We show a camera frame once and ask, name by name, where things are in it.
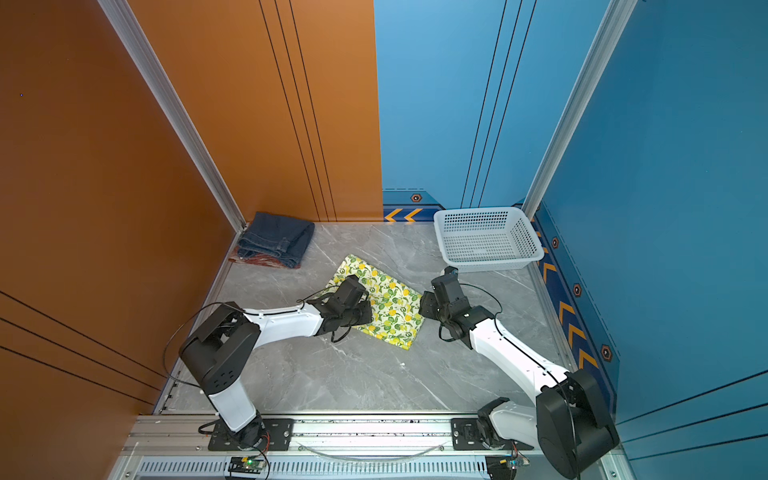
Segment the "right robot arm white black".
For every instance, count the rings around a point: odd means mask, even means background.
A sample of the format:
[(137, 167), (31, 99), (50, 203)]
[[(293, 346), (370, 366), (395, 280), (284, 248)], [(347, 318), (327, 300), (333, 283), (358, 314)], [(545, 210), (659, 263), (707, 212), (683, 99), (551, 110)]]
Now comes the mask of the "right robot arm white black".
[(521, 445), (538, 448), (562, 477), (579, 478), (620, 443), (600, 385), (588, 371), (569, 371), (517, 339), (497, 314), (471, 305), (464, 286), (457, 268), (445, 268), (422, 295), (420, 315), (438, 321), (449, 342), (461, 342), (493, 362), (534, 410), (518, 413), (508, 407), (508, 398), (499, 397), (477, 411), (472, 433), (465, 422), (459, 424), (458, 443), (508, 451), (514, 460)]

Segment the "white plastic laundry basket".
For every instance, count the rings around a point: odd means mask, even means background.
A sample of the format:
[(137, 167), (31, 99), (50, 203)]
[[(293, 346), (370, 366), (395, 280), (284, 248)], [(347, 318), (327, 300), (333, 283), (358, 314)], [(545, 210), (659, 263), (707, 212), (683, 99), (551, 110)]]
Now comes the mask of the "white plastic laundry basket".
[(443, 260), (461, 272), (517, 270), (544, 257), (531, 221), (517, 207), (441, 210), (433, 224)]

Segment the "red plaid skirt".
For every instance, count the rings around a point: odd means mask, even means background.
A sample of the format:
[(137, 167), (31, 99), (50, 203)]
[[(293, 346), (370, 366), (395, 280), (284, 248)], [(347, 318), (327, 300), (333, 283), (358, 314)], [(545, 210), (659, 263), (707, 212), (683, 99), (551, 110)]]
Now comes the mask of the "red plaid skirt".
[(279, 259), (266, 254), (257, 254), (250, 258), (242, 258), (237, 254), (232, 254), (228, 257), (228, 260), (237, 264), (265, 266), (269, 268), (284, 268), (284, 265)]

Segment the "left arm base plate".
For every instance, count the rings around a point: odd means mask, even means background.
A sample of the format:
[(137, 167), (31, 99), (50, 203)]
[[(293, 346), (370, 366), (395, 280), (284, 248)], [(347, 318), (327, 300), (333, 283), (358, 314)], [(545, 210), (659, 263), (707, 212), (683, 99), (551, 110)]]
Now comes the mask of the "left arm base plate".
[(233, 433), (223, 420), (202, 425), (198, 431), (209, 436), (209, 451), (287, 451), (295, 421), (293, 418), (261, 418)]

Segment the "lemon print skirt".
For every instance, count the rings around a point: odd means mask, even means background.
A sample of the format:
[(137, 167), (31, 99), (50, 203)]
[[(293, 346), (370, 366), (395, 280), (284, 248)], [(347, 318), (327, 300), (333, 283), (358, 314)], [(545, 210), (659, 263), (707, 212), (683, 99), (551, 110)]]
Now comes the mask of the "lemon print skirt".
[(355, 255), (347, 255), (329, 282), (336, 286), (349, 275), (358, 277), (369, 293), (372, 321), (355, 329), (390, 345), (409, 350), (424, 318), (418, 313), (421, 295), (413, 288)]

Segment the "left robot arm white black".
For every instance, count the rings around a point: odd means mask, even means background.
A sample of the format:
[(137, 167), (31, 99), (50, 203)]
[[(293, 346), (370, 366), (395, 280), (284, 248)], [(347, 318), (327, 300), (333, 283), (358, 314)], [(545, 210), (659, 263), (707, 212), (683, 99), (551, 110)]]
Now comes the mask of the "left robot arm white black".
[(370, 295), (349, 275), (292, 307), (245, 309), (219, 302), (179, 348), (179, 357), (218, 414), (214, 430), (236, 448), (260, 450), (271, 435), (241, 381), (251, 353), (262, 346), (329, 334), (338, 342), (373, 320)]

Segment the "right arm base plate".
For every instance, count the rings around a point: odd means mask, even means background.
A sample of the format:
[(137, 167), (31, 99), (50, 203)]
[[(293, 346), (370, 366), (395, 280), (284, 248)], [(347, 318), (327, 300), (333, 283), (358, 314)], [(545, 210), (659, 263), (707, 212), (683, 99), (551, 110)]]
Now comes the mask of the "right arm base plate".
[(531, 451), (532, 445), (518, 440), (502, 439), (494, 430), (489, 420), (478, 417), (452, 418), (451, 435), (453, 448), (457, 451), (497, 450)]

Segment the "dark blue denim skirt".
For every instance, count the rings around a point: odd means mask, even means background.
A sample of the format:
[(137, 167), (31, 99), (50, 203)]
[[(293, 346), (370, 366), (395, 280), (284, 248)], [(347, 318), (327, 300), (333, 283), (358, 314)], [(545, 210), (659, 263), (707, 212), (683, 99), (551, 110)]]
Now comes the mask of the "dark blue denim skirt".
[(237, 244), (242, 260), (269, 257), (296, 269), (311, 243), (315, 224), (298, 218), (257, 212)]

